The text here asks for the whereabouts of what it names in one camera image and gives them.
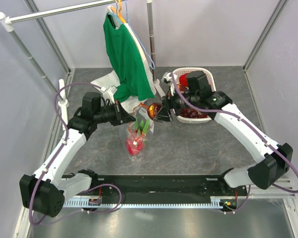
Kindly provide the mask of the clear orange zip bag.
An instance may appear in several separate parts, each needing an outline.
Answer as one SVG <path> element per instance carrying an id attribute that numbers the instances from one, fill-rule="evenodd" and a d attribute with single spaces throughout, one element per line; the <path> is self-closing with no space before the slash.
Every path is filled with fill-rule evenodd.
<path id="1" fill-rule="evenodd" d="M 148 108 L 143 103 L 138 104 L 131 113 L 135 121 L 122 125 L 119 130 L 123 152 L 131 161 L 141 160 L 153 139 L 154 121 L 148 116 Z"/>

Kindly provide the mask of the purple grape bunch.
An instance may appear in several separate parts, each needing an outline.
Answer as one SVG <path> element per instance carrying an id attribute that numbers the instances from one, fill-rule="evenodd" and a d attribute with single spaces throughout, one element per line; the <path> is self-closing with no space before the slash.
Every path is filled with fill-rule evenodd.
<path id="1" fill-rule="evenodd" d="M 206 114 L 192 108 L 183 108 L 180 116 L 188 119 L 204 119 L 208 117 Z"/>

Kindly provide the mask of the pink dragon fruit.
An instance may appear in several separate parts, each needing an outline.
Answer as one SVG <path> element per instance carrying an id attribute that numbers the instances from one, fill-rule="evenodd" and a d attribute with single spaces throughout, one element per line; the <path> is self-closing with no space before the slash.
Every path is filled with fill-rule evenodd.
<path id="1" fill-rule="evenodd" d="M 127 127 L 126 148 L 131 156 L 139 155 L 146 144 L 151 140 L 153 132 L 150 119 L 136 117 L 135 122 L 130 122 Z"/>

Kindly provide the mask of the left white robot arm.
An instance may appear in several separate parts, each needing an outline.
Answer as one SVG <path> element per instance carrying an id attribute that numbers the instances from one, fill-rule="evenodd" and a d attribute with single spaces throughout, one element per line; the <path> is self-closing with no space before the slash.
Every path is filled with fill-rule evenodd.
<path id="1" fill-rule="evenodd" d="M 69 120 L 64 135 L 48 159 L 33 175 L 23 175 L 19 181 L 22 204 L 25 208 L 49 217 L 59 214 L 64 203 L 81 192 L 94 195 L 99 190 L 94 172 L 78 172 L 68 180 L 62 176 L 78 150 L 87 142 L 101 123 L 113 126 L 134 122 L 135 118 L 116 101 L 102 105 L 97 92 L 87 92 L 82 106 Z"/>

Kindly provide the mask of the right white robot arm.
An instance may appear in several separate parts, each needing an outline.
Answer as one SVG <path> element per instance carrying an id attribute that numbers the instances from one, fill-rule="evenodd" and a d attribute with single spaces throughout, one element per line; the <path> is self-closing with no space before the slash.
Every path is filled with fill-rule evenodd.
<path id="1" fill-rule="evenodd" d="M 203 113 L 226 128 L 250 153 L 254 163 L 239 169 L 229 169 L 218 182 L 218 191 L 231 194 L 236 187 L 255 185 L 267 189 L 289 170 L 293 148 L 281 145 L 254 126 L 222 91 L 214 91 L 206 74 L 193 71 L 186 76 L 188 88 L 180 92 L 175 75 L 166 73 L 164 81 L 170 90 L 161 104 L 150 107 L 149 116 L 157 121 L 171 121 L 171 111 L 179 115 L 182 109 L 202 109 Z"/>

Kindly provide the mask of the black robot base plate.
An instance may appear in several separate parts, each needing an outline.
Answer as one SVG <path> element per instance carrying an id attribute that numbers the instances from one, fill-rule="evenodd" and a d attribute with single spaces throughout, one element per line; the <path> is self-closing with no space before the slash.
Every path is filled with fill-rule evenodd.
<path id="1" fill-rule="evenodd" d="M 113 184 L 123 204 L 209 203 L 211 197 L 246 196 L 246 186 L 230 188 L 219 175 L 98 175 L 91 188 Z"/>

